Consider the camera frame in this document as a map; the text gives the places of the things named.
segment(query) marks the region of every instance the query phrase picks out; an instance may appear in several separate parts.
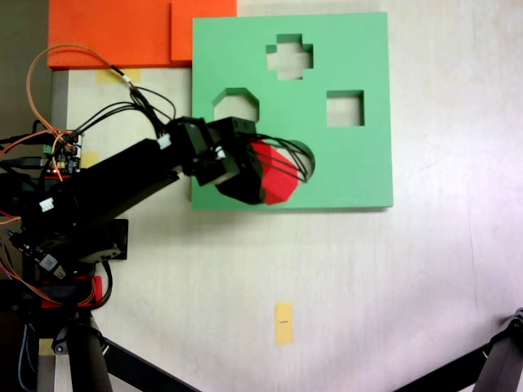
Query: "octagonal hole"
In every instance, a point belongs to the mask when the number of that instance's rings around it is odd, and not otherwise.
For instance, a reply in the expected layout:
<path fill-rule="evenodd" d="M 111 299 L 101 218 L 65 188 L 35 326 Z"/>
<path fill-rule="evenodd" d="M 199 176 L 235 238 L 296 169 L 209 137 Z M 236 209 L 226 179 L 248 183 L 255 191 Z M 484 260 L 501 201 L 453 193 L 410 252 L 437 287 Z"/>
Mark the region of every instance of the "octagonal hole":
<path fill-rule="evenodd" d="M 260 119 L 260 101 L 247 88 L 226 88 L 213 104 L 215 120 L 231 116 L 254 122 Z"/>

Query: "table surface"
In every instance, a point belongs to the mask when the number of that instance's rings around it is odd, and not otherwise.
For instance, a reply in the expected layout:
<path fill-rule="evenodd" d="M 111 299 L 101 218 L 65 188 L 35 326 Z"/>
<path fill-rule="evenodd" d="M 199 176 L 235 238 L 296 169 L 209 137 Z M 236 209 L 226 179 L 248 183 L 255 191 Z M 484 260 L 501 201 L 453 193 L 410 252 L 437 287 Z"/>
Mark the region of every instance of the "table surface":
<path fill-rule="evenodd" d="M 239 0 L 239 15 L 388 12 L 395 206 L 192 211 L 181 180 L 125 214 L 129 259 L 112 263 L 96 321 L 202 391 L 394 390 L 523 305 L 523 3 L 272 1 Z M 68 127 L 126 99 L 94 81 L 69 73 Z M 189 69 L 144 69 L 142 85 L 190 115 Z M 125 112 L 85 150 L 107 158 L 152 136 Z M 275 344 L 277 301 L 293 303 L 290 345 Z"/>

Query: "yellow tape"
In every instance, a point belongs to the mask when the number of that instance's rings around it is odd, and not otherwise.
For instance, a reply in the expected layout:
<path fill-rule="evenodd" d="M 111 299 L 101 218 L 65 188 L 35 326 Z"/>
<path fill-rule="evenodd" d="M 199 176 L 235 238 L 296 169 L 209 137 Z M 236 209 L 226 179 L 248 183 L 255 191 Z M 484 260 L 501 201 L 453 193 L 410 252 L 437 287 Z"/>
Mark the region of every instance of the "yellow tape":
<path fill-rule="evenodd" d="M 288 345 L 293 342 L 293 304 L 276 302 L 276 345 Z"/>
<path fill-rule="evenodd" d="M 122 72 L 131 79 L 131 82 L 141 82 L 141 69 L 122 69 Z M 122 77 L 115 73 L 112 69 L 97 69 L 95 71 L 95 80 L 98 84 L 125 83 Z"/>
<path fill-rule="evenodd" d="M 100 161 L 100 155 L 96 151 L 82 152 L 82 169 L 88 169 Z"/>
<path fill-rule="evenodd" d="M 52 350 L 52 339 L 40 339 L 38 342 L 38 355 L 47 356 L 54 355 Z"/>

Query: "green shape sorter board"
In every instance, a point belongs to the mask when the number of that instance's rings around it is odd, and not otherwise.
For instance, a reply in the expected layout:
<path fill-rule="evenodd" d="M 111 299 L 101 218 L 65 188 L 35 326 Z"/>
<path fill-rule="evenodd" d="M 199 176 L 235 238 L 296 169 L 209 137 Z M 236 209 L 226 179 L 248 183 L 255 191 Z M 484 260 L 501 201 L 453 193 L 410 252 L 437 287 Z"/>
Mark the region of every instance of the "green shape sorter board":
<path fill-rule="evenodd" d="M 312 53 L 302 78 L 279 80 L 267 54 L 299 41 Z M 308 145 L 315 172 L 286 203 L 249 206 L 193 182 L 193 208 L 391 207 L 391 116 L 387 14 L 194 20 L 193 116 L 213 121 L 224 95 L 259 102 L 257 131 Z M 357 126 L 328 122 L 328 98 L 356 97 Z"/>

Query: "orange board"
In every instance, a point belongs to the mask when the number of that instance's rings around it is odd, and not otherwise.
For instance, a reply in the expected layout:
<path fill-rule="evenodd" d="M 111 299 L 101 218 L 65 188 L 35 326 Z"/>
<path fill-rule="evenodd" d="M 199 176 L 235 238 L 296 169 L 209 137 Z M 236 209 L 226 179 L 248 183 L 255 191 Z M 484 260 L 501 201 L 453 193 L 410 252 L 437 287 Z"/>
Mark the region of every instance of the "orange board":
<path fill-rule="evenodd" d="M 236 0 L 172 0 L 171 64 L 191 66 L 194 18 L 233 16 L 236 16 Z"/>
<path fill-rule="evenodd" d="M 85 45 L 124 68 L 188 66 L 192 19 L 235 15 L 236 0 L 49 0 L 49 46 Z M 50 53 L 48 64 L 105 68 L 94 56 L 70 49 Z"/>

